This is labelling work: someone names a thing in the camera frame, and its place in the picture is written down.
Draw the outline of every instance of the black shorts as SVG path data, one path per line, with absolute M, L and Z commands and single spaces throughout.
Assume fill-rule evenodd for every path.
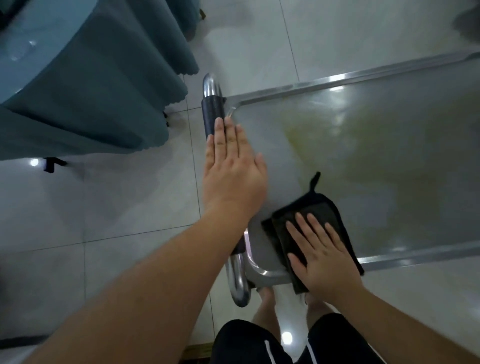
M 341 314 L 327 314 L 308 333 L 299 364 L 383 363 Z M 282 345 L 264 328 L 243 320 L 227 322 L 218 333 L 210 364 L 292 364 Z

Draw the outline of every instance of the forearm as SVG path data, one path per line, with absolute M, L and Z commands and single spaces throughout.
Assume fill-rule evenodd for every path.
M 225 211 L 200 221 L 126 271 L 26 363 L 176 364 L 246 221 Z
M 480 359 L 367 290 L 337 309 L 388 364 L 480 363 Z

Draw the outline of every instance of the cleaning towel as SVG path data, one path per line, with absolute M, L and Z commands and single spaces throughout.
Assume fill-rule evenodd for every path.
M 295 254 L 305 265 L 307 264 L 307 261 L 285 226 L 285 223 L 290 221 L 295 225 L 297 230 L 301 232 L 295 221 L 295 213 L 297 212 L 300 212 L 304 217 L 307 214 L 312 213 L 323 227 L 325 227 L 325 223 L 327 222 L 332 225 L 355 262 L 360 275 L 365 273 L 355 256 L 350 238 L 348 237 L 347 230 L 343 225 L 337 207 L 324 194 L 318 194 L 315 192 L 315 187 L 319 179 L 320 172 L 317 172 L 310 181 L 310 190 L 305 195 L 292 202 L 290 205 L 275 211 L 271 218 L 262 221 L 262 228 L 272 242 L 280 261 L 287 267 L 292 278 L 293 289 L 297 294 L 308 292 L 308 289 L 293 272 L 287 254 Z

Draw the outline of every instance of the tiled floor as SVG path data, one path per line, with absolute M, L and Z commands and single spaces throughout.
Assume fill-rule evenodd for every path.
M 461 49 L 452 21 L 471 0 L 203 0 L 191 48 L 201 71 L 185 76 L 170 105 L 170 139 L 126 156 L 67 158 L 52 175 L 28 160 L 0 162 L 0 339 L 46 334 L 86 298 L 201 214 L 204 130 L 201 82 L 218 76 L 225 96 Z M 480 353 L 480 259 L 369 273 L 388 302 Z M 285 348 L 298 357 L 305 305 L 277 286 Z M 260 298 L 236 307 L 225 272 L 205 302 L 191 343 L 224 323 L 251 319 Z

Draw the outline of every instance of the black cloth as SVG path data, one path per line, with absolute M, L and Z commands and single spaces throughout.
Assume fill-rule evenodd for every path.
M 298 364 L 383 363 L 341 314 L 327 314 L 318 319 L 308 333 L 308 343 L 314 359 L 309 348 L 305 347 Z M 210 359 L 210 364 L 292 363 L 290 356 L 269 331 L 243 320 L 232 320 L 222 327 L 213 344 Z
M 307 264 L 307 261 L 285 226 L 285 223 L 290 221 L 301 232 L 297 222 L 295 221 L 296 212 L 300 212 L 304 217 L 307 214 L 312 213 L 323 227 L 325 227 L 325 223 L 327 222 L 332 225 L 343 241 L 348 253 L 355 262 L 360 275 L 365 273 L 361 264 L 358 262 L 357 257 L 355 256 L 350 238 L 348 237 L 347 230 L 343 225 L 342 218 L 340 217 L 340 212 L 338 211 L 337 207 L 332 200 L 330 200 L 324 194 L 318 194 L 315 192 L 315 187 L 319 179 L 320 172 L 317 172 L 310 181 L 310 190 L 305 195 L 292 202 L 290 205 L 275 211 L 271 218 L 262 221 L 262 228 L 267 234 L 269 240 L 272 242 L 280 261 L 283 263 L 283 265 L 285 265 L 285 267 L 287 267 L 287 270 L 292 278 L 293 290 L 297 294 L 308 292 L 308 289 L 293 272 L 290 261 L 287 258 L 287 254 L 295 254 L 305 265 Z

